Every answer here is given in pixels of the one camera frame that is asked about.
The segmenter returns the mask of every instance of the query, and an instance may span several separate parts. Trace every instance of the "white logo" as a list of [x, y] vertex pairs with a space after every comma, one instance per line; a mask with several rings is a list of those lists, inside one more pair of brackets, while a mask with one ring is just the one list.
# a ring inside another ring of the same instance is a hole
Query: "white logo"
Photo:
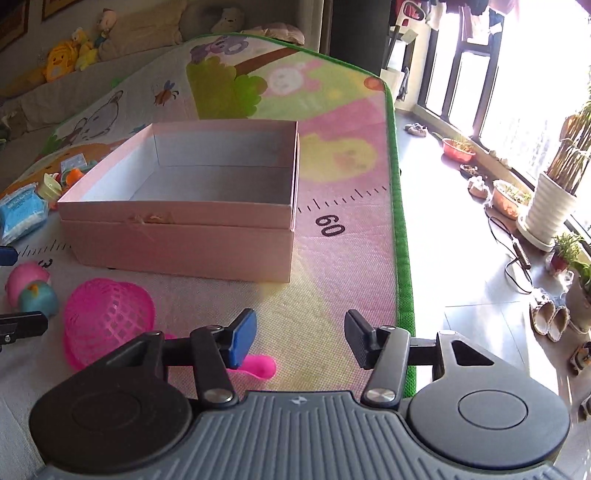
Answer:
[[301, 395], [299, 397], [292, 398], [290, 400], [290, 402], [292, 402], [293, 404], [297, 405], [298, 407], [302, 406], [307, 401], [308, 401], [308, 399], [305, 398], [305, 397], [302, 397]]

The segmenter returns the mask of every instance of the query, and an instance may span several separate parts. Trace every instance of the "pink box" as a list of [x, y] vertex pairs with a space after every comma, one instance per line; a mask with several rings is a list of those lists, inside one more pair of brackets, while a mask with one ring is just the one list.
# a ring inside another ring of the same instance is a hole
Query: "pink box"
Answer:
[[152, 124], [58, 202], [84, 265], [289, 282], [297, 123]]

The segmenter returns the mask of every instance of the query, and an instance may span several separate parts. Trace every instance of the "cartoon play mat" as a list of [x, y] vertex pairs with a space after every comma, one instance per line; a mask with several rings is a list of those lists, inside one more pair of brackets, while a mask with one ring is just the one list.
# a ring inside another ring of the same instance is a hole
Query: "cartoon play mat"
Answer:
[[[35, 180], [58, 171], [78, 153], [88, 162], [101, 160], [153, 122], [212, 118], [299, 121], [290, 284], [85, 267], [64, 241], [56, 213], [16, 244], [19, 262], [49, 269], [62, 307], [91, 278], [136, 283], [154, 299], [156, 327], [176, 336], [211, 323], [227, 325], [243, 308], [254, 308], [259, 329], [251, 353], [274, 356], [278, 373], [268, 382], [233, 375], [238, 391], [352, 390], [358, 396], [368, 372], [359, 369], [345, 342], [345, 312], [357, 309], [373, 325], [396, 324], [414, 333], [394, 110], [378, 78], [279, 41], [200, 37], [154, 60], [57, 128], [29, 176], [13, 187], [29, 183], [30, 175]], [[0, 270], [2, 283], [10, 270]], [[72, 374], [62, 335], [58, 315], [42, 337], [19, 340], [0, 353], [0, 458], [9, 459], [0, 462], [2, 479], [25, 478], [41, 465], [28, 413], [41, 394]], [[183, 393], [195, 395], [191, 372], [172, 369], [170, 377]], [[406, 393], [414, 389], [409, 371]]]

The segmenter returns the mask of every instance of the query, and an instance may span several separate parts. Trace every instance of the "gray ribbed panel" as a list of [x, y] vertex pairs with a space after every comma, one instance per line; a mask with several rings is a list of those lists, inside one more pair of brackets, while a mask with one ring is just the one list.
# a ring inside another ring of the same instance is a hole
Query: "gray ribbed panel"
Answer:
[[[50, 466], [40, 480], [82, 480]], [[566, 480], [549, 465], [479, 473], [430, 456], [400, 417], [348, 392], [250, 393], [229, 412], [208, 411], [167, 457], [134, 473], [88, 480]]]

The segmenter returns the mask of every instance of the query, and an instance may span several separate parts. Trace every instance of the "tiled floor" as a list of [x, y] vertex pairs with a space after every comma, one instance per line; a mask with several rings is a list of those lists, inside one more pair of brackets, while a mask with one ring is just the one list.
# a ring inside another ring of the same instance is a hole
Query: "tiled floor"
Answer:
[[[457, 164], [442, 158], [435, 138], [404, 132], [414, 119], [397, 112], [396, 120], [417, 336], [456, 330], [560, 395], [571, 406], [571, 431], [557, 466], [573, 480], [586, 480], [591, 420], [580, 422], [577, 408], [591, 393], [591, 371], [575, 377], [567, 362], [588, 336], [568, 329], [559, 343], [552, 343], [534, 334], [528, 297], [506, 279], [509, 256], [493, 239], [483, 207], [468, 194]], [[560, 293], [560, 284], [544, 272], [541, 254], [524, 248], [534, 264], [535, 286]], [[430, 368], [419, 367], [418, 387], [430, 380]]]

